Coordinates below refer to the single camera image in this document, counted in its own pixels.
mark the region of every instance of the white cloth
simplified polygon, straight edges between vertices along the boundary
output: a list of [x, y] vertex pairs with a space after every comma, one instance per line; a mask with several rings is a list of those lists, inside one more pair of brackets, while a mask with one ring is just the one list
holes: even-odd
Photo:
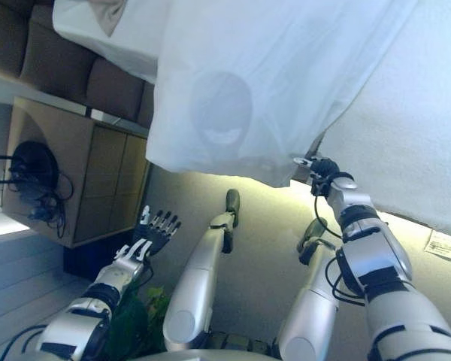
[[149, 161], [285, 186], [347, 108], [414, 0], [173, 2]]
[[63, 38], [86, 47], [128, 73], [155, 83], [157, 61], [172, 0], [127, 0], [110, 37], [88, 2], [55, 0], [53, 28]]
[[88, 0], [101, 29], [111, 36], [126, 6], [126, 0]]
[[319, 148], [374, 204], [451, 235], [451, 0], [421, 0]]

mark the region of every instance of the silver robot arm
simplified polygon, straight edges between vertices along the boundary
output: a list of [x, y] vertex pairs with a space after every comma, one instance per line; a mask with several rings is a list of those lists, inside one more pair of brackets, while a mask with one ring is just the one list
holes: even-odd
[[315, 196], [325, 196], [343, 232], [336, 258], [347, 288], [365, 299], [370, 361], [450, 361], [451, 328], [410, 282], [403, 247], [379, 219], [353, 178], [330, 159], [295, 159], [313, 172]]
[[232, 229], [238, 224], [238, 191], [229, 190], [226, 201], [226, 212], [210, 222], [171, 297], [162, 329], [169, 351], [200, 348], [209, 332], [217, 262], [221, 252], [232, 251]]
[[159, 252], [180, 227], [177, 217], [168, 221], [160, 211], [149, 223], [146, 206], [135, 229], [131, 247], [124, 245], [86, 292], [54, 318], [38, 339], [35, 352], [16, 359], [84, 361], [98, 359], [107, 341], [112, 315], [129, 286], [146, 270], [146, 257]]

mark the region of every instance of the green plant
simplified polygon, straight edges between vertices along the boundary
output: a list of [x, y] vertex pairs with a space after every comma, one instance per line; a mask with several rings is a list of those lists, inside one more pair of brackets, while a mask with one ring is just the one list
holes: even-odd
[[130, 287], [110, 323], [110, 333], [101, 359], [120, 361], [165, 351], [162, 324], [170, 298], [163, 287], [147, 290], [147, 304]]

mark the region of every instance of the couch cushion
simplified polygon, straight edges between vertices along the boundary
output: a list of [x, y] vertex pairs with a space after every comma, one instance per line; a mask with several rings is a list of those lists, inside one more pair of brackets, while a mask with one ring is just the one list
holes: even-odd
[[153, 89], [153, 84], [144, 81], [144, 91], [142, 92], [141, 109], [138, 112], [137, 123], [147, 129], [150, 129], [150, 124], [152, 124]]
[[18, 77], [27, 44], [28, 19], [0, 3], [0, 74]]
[[97, 58], [89, 77], [88, 106], [135, 121], [144, 81], [103, 58]]
[[43, 92], [85, 104], [87, 81], [97, 55], [42, 25], [51, 19], [52, 7], [34, 6], [20, 80]]
[[33, 12], [30, 21], [34, 21], [50, 30], [53, 30], [52, 21], [53, 7], [48, 5], [36, 5], [33, 7]]
[[23, 17], [30, 17], [34, 0], [0, 0], [0, 2]]

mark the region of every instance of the wire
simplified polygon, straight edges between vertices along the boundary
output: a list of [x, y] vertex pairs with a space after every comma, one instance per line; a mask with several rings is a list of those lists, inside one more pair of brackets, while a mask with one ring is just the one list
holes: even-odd
[[328, 262], [328, 264], [326, 265], [325, 271], [324, 271], [324, 272], [325, 272], [325, 280], [328, 281], [329, 286], [331, 286], [331, 288], [332, 288], [332, 290], [333, 290], [333, 295], [334, 295], [334, 289], [336, 289], [335, 292], [336, 292], [336, 293], [339, 293], [339, 294], [342, 295], [342, 296], [346, 296], [346, 297], [349, 297], [349, 298], [351, 298], [351, 299], [363, 299], [361, 296], [351, 295], [351, 294], [349, 294], [349, 293], [345, 293], [345, 292], [339, 290], [339, 289], [337, 288], [337, 284], [334, 285], [334, 284], [331, 282], [331, 278], [329, 278], [329, 267], [331, 267], [332, 263], [333, 263], [334, 261], [336, 261], [336, 260], [337, 260], [336, 257], [334, 257], [333, 259], [331, 259], [331, 260]]
[[150, 276], [144, 282], [142, 282], [141, 284], [139, 284], [139, 285], [135, 286], [134, 288], [132, 288], [132, 291], [138, 290], [139, 288], [141, 288], [143, 285], [145, 285], [147, 282], [149, 282], [152, 279], [152, 277], [153, 277], [153, 268], [152, 268], [152, 265], [150, 264], [150, 262], [148, 262], [147, 264], [149, 266]]
[[339, 234], [337, 234], [336, 232], [331, 231], [327, 225], [324, 224], [324, 222], [321, 221], [321, 217], [319, 217], [319, 213], [317, 212], [317, 196], [314, 199], [314, 213], [316, 214], [316, 219], [319, 221], [319, 223], [321, 223], [321, 226], [324, 227], [324, 229], [326, 231], [328, 231], [329, 233], [331, 233], [333, 236], [338, 237], [339, 239], [343, 239]]
[[70, 194], [65, 198], [61, 198], [62, 201], [68, 201], [70, 198], [72, 198], [74, 196], [74, 193], [75, 193], [74, 183], [72, 182], [72, 179], [70, 179], [70, 177], [68, 175], [63, 174], [61, 172], [59, 173], [59, 175], [63, 176], [70, 184]]
[[18, 338], [23, 335], [24, 333], [27, 333], [28, 331], [32, 331], [33, 329], [44, 329], [45, 327], [47, 327], [47, 325], [36, 325], [36, 326], [30, 326], [27, 327], [26, 329], [24, 329], [23, 331], [20, 331], [19, 333], [17, 333], [8, 343], [7, 347], [3, 350], [2, 356], [0, 356], [0, 361], [4, 361], [5, 357], [7, 357], [8, 351], [10, 351], [10, 349], [12, 348], [12, 346], [14, 345], [15, 341], [18, 340]]
[[35, 337], [40, 335], [43, 332], [43, 330], [41, 329], [40, 331], [37, 331], [36, 333], [32, 333], [29, 338], [26, 339], [26, 341], [23, 343], [22, 346], [22, 353], [25, 353], [27, 351], [27, 346], [29, 346], [30, 341]]
[[334, 285], [332, 287], [332, 295], [334, 296], [335, 299], [342, 301], [342, 302], [346, 302], [346, 303], [350, 303], [351, 305], [356, 305], [356, 306], [365, 306], [365, 303], [363, 302], [357, 302], [357, 301], [353, 301], [351, 299], [345, 299], [344, 297], [340, 297], [338, 295], [336, 295], [336, 293], [340, 293], [341, 291], [337, 288], [339, 282], [341, 282], [341, 278], [343, 276], [339, 275], [339, 277], [337, 277], [337, 280], [334, 282]]

